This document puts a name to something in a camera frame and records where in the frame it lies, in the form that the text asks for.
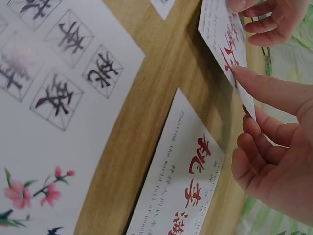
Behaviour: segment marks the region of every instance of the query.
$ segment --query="red chinese calligraphy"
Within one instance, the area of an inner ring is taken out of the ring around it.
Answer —
[[[226,63],[226,65],[225,65],[226,71],[228,71],[231,68],[231,66],[239,65],[239,62],[236,59],[235,53],[234,53],[234,49],[236,50],[236,42],[239,41],[238,32],[236,29],[236,25],[234,23],[234,20],[236,18],[237,18],[236,14],[231,14],[229,16],[230,26],[227,25],[227,32],[225,34],[227,44],[228,44],[227,48],[224,47],[224,51],[226,52],[226,55],[224,54],[223,50],[220,47],[221,54],[222,54],[222,56],[225,60],[225,63]],[[229,62],[227,57],[230,55],[232,56],[232,59],[230,59],[230,62]]]
[[[189,202],[193,202],[192,206],[196,206],[198,202],[201,200],[199,184],[196,183],[196,186],[193,186],[194,179],[190,182],[190,188],[185,189],[185,198],[187,199],[187,204],[185,208],[188,207]]]
[[[184,232],[184,219],[186,219],[188,215],[184,212],[179,214],[176,212],[175,219],[173,220],[173,228],[168,232],[168,235],[178,235]]]
[[[203,135],[203,138],[198,138],[198,145],[199,148],[197,149],[197,155],[194,156],[191,160],[190,166],[189,166],[189,173],[194,174],[192,168],[195,163],[197,163],[197,170],[199,170],[199,173],[201,173],[201,170],[204,170],[203,164],[205,163],[205,157],[211,156],[211,152],[209,150],[209,142],[205,140],[205,135]]]

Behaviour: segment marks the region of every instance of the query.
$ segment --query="wooden surface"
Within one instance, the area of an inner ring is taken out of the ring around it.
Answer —
[[[230,235],[245,196],[233,181],[231,154],[242,131],[241,102],[197,31],[200,0],[178,0],[163,21],[148,0],[105,0],[146,58],[90,186],[76,235],[125,234],[177,87],[226,153],[202,235]],[[262,72],[261,49],[248,46]]]

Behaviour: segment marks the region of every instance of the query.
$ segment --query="calligraphy practice sheet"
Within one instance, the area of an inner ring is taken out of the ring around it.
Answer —
[[[203,0],[198,28],[244,106],[255,117],[253,97],[235,81],[231,66],[247,66],[245,34],[238,14],[227,10],[226,0]]]
[[[224,153],[177,89],[126,235],[198,235]]]
[[[0,1],[1,235],[74,233],[143,59],[101,0]]]
[[[158,14],[160,14],[162,19],[166,20],[175,3],[175,0],[150,0],[150,2]]]

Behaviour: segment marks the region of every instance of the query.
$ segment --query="white card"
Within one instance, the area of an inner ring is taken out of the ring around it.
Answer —
[[[178,88],[126,235],[197,235],[224,153]]]
[[[1,235],[74,233],[143,59],[101,0],[0,1]]]
[[[158,14],[160,14],[162,19],[166,20],[175,3],[175,0],[150,0],[150,2]]]
[[[253,97],[235,81],[230,67],[247,66],[245,34],[238,14],[227,10],[226,0],[203,0],[198,28],[244,106],[255,117]]]

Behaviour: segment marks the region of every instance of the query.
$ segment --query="pink flower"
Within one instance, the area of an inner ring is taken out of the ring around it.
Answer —
[[[11,187],[4,189],[4,195],[13,201],[13,206],[17,209],[24,209],[26,206],[31,207],[32,195],[20,181],[11,180]]]
[[[59,200],[60,197],[61,193],[55,190],[55,184],[52,183],[48,186],[48,191],[45,193],[45,198],[41,199],[40,205],[43,206],[45,202],[48,202],[53,207],[53,200]]]
[[[67,172],[67,175],[68,176],[74,176],[75,175],[75,171],[70,170],[70,171]]]
[[[61,168],[59,166],[57,166],[54,170],[54,176],[56,178],[60,177],[61,176]]]

